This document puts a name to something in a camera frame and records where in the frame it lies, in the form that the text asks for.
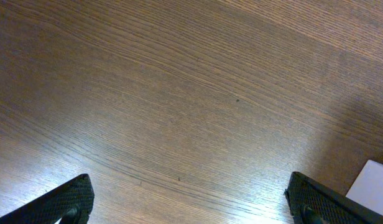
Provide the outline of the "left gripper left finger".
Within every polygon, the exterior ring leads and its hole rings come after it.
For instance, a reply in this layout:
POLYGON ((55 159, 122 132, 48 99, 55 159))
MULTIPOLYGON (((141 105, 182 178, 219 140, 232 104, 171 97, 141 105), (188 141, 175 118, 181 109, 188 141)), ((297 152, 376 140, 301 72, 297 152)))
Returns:
POLYGON ((0 223, 87 224, 95 194, 88 174, 80 174, 0 217, 0 223))

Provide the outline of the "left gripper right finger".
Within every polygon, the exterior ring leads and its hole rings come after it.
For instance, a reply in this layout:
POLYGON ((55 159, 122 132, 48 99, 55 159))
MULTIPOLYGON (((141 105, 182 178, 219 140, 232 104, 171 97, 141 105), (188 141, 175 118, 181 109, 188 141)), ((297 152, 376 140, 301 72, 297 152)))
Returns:
POLYGON ((285 197, 296 224, 383 223, 383 215, 346 198, 300 172, 292 172, 288 187, 285 189, 285 197))

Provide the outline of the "white pink cardboard box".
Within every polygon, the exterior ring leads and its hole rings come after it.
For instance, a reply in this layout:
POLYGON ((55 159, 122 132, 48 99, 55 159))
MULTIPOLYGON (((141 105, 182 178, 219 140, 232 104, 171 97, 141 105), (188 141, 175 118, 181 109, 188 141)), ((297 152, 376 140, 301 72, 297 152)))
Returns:
POLYGON ((383 215, 383 164, 368 160, 346 197, 383 215))

